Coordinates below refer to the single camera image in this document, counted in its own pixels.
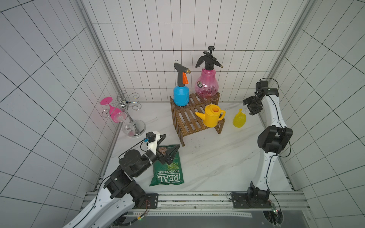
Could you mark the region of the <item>yellow watering can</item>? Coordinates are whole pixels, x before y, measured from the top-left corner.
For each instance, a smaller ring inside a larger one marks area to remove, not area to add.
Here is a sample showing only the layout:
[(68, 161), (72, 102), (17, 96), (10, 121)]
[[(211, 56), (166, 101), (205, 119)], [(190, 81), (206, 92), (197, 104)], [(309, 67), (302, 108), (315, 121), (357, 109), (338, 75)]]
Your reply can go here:
[(205, 107), (205, 113), (195, 112), (195, 115), (203, 120), (204, 125), (209, 128), (216, 127), (218, 122), (223, 120), (225, 114), (226, 111), (215, 104), (207, 105)]

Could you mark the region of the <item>blue spray bottle orange trigger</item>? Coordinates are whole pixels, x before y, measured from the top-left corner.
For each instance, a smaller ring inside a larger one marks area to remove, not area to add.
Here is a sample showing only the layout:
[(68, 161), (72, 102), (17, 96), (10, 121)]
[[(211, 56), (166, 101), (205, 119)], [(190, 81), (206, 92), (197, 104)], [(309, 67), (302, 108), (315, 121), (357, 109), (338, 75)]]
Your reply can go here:
[(189, 103), (190, 90), (186, 86), (189, 81), (187, 74), (191, 74), (191, 70), (181, 64), (176, 60), (174, 62), (174, 68), (177, 72), (177, 86), (174, 88), (174, 103), (183, 107)]

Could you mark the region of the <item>pink pressure sprayer bottle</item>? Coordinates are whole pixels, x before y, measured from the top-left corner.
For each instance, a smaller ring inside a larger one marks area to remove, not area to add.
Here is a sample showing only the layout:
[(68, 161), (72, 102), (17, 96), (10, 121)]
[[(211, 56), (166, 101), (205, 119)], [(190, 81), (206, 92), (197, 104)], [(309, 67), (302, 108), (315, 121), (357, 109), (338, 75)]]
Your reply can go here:
[(201, 76), (197, 79), (195, 84), (195, 92), (197, 95), (203, 98), (209, 98), (218, 93), (219, 84), (216, 79), (215, 66), (223, 68), (223, 65), (213, 56), (215, 46), (209, 46), (209, 51), (204, 51), (203, 56), (199, 57), (196, 63), (196, 68), (200, 67), (204, 63), (204, 67), (201, 71)]

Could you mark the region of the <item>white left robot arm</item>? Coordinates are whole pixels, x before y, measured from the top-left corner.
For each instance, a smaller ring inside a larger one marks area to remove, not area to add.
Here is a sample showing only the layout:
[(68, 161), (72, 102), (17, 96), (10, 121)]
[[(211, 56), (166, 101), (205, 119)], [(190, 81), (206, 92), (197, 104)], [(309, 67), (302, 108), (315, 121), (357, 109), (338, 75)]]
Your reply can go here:
[(157, 131), (146, 134), (144, 154), (132, 146), (123, 153), (117, 169), (103, 181), (96, 197), (70, 222), (67, 228), (109, 228), (121, 216), (128, 215), (132, 209), (142, 209), (143, 213), (132, 221), (132, 225), (145, 217), (158, 203), (157, 193), (146, 193), (136, 182), (136, 178), (154, 163), (171, 164), (180, 148), (179, 144), (162, 146), (165, 134)]

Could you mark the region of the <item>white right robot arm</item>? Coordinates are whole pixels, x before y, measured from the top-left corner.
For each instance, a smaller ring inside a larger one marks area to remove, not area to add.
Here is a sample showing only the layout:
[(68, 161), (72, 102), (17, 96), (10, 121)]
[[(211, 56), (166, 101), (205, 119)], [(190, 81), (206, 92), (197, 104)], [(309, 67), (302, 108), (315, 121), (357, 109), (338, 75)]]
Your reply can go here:
[(260, 148), (259, 164), (255, 178), (248, 188), (249, 199), (261, 199), (266, 202), (269, 199), (269, 183), (274, 163), (277, 158), (281, 157), (287, 145), (290, 145), (290, 139), (293, 130), (285, 124), (279, 106), (279, 89), (269, 87), (266, 78), (260, 79), (256, 83), (255, 95), (243, 100), (251, 116), (260, 113), (266, 108), (266, 119), (268, 126), (258, 136), (257, 144)]

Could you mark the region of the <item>green chips bag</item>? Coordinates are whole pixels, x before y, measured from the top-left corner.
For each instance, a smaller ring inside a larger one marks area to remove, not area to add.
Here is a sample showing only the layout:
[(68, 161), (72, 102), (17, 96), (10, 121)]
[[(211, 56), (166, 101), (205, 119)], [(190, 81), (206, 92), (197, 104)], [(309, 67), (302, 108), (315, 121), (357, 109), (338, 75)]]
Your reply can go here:
[[(160, 145), (158, 149), (160, 152), (165, 151), (167, 145)], [(153, 164), (153, 177), (150, 182), (150, 186), (157, 185), (180, 185), (184, 184), (183, 179), (183, 171), (180, 161), (179, 152), (175, 156), (172, 164), (161, 164), (159, 161), (156, 161)]]

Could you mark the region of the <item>yellow spray bottle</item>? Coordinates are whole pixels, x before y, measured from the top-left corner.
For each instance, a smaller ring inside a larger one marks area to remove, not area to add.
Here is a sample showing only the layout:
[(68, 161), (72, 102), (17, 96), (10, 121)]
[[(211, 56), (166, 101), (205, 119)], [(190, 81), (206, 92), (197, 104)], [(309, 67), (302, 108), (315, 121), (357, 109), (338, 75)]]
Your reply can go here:
[(244, 109), (240, 109), (238, 111), (238, 113), (235, 115), (234, 119), (233, 119), (233, 125), (237, 128), (241, 128), (245, 125), (247, 117), (246, 117), (246, 113), (247, 113), (248, 109), (244, 108)]

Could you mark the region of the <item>clear wine glass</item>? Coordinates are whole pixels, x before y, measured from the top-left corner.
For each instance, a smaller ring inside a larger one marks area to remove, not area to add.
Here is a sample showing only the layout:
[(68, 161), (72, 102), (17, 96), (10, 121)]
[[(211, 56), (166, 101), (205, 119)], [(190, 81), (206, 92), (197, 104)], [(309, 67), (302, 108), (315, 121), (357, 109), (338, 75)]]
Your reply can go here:
[(122, 128), (121, 130), (123, 131), (123, 133), (125, 135), (127, 135), (128, 137), (134, 137), (136, 134), (136, 128), (134, 126), (133, 123), (130, 123), (128, 121), (124, 121), (122, 123)]

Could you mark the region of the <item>pink wine glass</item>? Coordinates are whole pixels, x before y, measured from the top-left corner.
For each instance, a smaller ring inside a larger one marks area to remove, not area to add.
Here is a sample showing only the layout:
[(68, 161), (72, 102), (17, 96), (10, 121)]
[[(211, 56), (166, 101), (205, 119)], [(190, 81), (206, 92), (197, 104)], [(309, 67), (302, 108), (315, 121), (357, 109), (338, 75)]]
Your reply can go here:
[(100, 104), (106, 108), (102, 112), (104, 118), (110, 118), (115, 123), (121, 123), (127, 119), (127, 114), (118, 107), (112, 106), (112, 97), (106, 97), (101, 100)]

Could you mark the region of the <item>chrome wine glass rack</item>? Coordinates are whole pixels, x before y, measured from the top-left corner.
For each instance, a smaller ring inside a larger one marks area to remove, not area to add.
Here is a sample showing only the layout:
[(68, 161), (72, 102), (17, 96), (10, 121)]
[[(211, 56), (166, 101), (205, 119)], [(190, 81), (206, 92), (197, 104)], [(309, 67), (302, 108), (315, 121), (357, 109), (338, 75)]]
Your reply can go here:
[(139, 94), (137, 92), (127, 93), (125, 90), (120, 90), (120, 95), (113, 99), (112, 106), (118, 107), (127, 114), (127, 119), (130, 123), (133, 123), (136, 128), (136, 134), (134, 138), (140, 137), (146, 129), (145, 123), (141, 120), (135, 119), (131, 116), (131, 112), (138, 111), (142, 108), (142, 105), (138, 102)]

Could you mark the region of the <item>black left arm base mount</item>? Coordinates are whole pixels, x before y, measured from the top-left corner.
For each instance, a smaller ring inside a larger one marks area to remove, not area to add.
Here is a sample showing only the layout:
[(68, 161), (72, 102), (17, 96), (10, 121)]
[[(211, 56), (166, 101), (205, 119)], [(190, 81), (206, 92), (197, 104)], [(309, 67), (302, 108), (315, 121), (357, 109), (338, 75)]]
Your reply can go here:
[(137, 199), (133, 209), (156, 209), (158, 204), (157, 193), (148, 193)]

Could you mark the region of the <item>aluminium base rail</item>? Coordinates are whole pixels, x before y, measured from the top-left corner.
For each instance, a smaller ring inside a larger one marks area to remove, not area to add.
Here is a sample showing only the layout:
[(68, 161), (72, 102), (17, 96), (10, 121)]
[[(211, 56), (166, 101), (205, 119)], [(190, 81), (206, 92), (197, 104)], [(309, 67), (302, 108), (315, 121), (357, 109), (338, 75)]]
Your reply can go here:
[[(228, 198), (230, 192), (156, 193), (159, 195), (157, 208), (150, 209), (147, 213), (148, 216), (241, 216), (245, 211), (264, 211), (278, 214), (280, 211), (309, 210), (309, 204), (301, 192), (270, 192), (269, 200), (271, 202), (271, 208), (269, 209), (234, 209), (233, 203)], [(95, 197), (96, 193), (88, 194), (86, 196), (89, 199), (87, 204)], [(142, 213), (142, 209), (132, 209), (128, 212), (128, 216), (139, 216)]]

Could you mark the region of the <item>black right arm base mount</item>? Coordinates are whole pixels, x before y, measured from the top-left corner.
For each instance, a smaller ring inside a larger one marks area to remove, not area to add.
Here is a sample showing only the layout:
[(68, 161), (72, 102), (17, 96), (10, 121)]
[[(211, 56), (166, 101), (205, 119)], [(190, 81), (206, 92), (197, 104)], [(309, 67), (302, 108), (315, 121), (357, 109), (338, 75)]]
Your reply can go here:
[(233, 203), (234, 209), (269, 209), (271, 208), (269, 196), (268, 189), (261, 190), (251, 181), (246, 192), (231, 192), (228, 198)]

